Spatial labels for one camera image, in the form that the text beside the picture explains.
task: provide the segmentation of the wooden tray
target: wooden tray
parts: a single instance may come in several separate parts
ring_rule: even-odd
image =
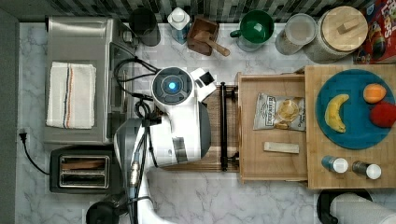
[[[304,97],[304,75],[237,75],[240,176],[245,180],[307,179],[305,132],[288,130],[253,131],[259,92]],[[299,154],[263,151],[264,142],[298,144]]]

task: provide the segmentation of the blue plate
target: blue plate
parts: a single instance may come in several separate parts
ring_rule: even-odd
[[[360,69],[340,72],[331,77],[321,88],[316,102],[315,112],[320,129],[335,144],[350,149],[372,147],[384,139],[390,128],[380,128],[370,121],[370,109],[374,105],[363,99],[364,88],[371,83],[378,83],[387,89],[385,101],[395,104],[392,91],[385,81],[373,73]],[[327,104],[338,95],[346,93],[349,99],[341,106],[340,117],[346,125],[345,133],[331,129],[324,119]]]

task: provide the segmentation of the salt shaker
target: salt shaker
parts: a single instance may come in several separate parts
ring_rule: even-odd
[[[381,167],[364,161],[355,161],[352,171],[358,175],[365,175],[370,179],[378,179],[381,176]]]
[[[324,168],[336,172],[338,174],[343,174],[347,171],[347,161],[344,158],[338,158],[334,156],[325,156],[321,161]]]

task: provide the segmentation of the toaster slot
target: toaster slot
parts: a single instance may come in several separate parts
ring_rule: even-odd
[[[61,188],[107,189],[108,156],[67,155],[60,157]]]

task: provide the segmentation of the cereal box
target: cereal box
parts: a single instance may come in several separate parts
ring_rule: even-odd
[[[362,13],[369,32],[354,63],[396,63],[396,0],[376,0]]]

